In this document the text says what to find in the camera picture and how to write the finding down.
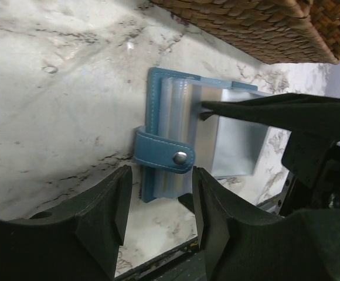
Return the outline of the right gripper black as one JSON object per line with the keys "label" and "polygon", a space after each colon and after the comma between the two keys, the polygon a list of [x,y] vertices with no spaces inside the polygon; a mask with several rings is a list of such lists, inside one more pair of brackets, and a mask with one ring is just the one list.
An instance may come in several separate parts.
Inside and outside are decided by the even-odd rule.
{"label": "right gripper black", "polygon": [[[213,115],[289,131],[340,132],[340,99],[280,94],[239,102],[204,101],[201,120]],[[340,142],[293,132],[281,159],[288,170],[278,201],[286,217],[301,209],[340,209]]]}

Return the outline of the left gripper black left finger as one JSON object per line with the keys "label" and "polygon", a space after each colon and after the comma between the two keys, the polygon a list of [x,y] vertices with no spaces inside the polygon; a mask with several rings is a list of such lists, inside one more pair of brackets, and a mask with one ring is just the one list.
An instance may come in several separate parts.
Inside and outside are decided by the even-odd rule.
{"label": "left gripper black left finger", "polygon": [[0,220],[0,280],[113,280],[131,194],[122,166],[53,208]]}

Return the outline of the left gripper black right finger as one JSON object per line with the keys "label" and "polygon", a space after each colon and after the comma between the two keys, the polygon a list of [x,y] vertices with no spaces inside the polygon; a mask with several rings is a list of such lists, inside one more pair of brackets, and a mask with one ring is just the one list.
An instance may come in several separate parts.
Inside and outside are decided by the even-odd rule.
{"label": "left gripper black right finger", "polygon": [[340,280],[340,210],[268,213],[194,167],[192,192],[208,280]]}

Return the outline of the blue leather card holder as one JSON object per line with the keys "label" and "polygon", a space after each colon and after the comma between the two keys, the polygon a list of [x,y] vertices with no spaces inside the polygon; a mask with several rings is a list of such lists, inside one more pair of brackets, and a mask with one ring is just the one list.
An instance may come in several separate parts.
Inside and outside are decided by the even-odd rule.
{"label": "blue leather card holder", "polygon": [[148,72],[145,124],[137,129],[134,160],[142,167],[140,197],[148,203],[192,190],[192,168],[217,179],[254,173],[268,127],[213,115],[200,119],[202,102],[262,98],[257,86],[164,68]]}

